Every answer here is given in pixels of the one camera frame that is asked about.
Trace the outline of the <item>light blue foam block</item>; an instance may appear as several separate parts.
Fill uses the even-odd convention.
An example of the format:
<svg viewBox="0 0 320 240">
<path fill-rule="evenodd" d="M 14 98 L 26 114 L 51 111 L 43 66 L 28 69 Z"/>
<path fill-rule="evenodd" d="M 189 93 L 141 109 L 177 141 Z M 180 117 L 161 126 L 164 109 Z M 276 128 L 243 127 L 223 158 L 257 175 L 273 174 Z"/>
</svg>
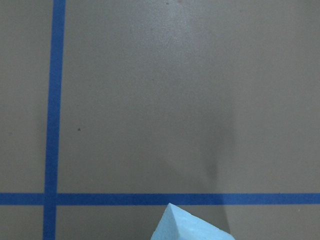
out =
<svg viewBox="0 0 320 240">
<path fill-rule="evenodd" d="M 169 203 L 151 236 L 152 240 L 233 240 L 218 227 Z"/>
</svg>

